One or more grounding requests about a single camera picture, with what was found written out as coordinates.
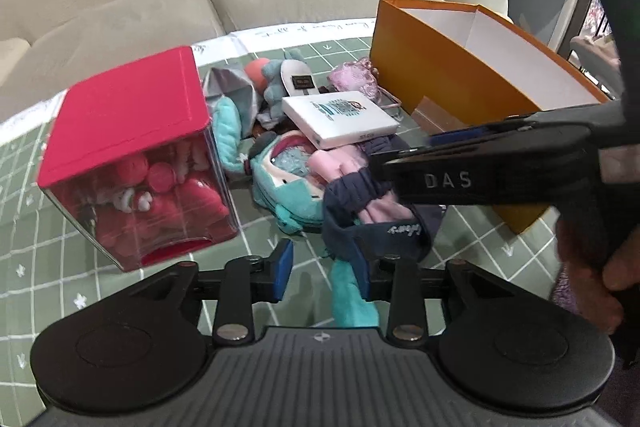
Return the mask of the person's hand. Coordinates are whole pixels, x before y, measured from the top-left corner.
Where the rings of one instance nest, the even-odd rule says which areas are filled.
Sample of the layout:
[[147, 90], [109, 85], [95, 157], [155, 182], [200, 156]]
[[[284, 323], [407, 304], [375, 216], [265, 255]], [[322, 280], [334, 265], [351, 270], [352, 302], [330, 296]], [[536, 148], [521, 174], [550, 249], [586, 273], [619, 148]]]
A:
[[558, 255], [566, 269], [577, 309], [605, 334], [623, 323], [623, 305], [614, 296], [639, 283], [639, 229], [635, 229], [602, 268], [582, 224], [560, 215], [555, 225]]

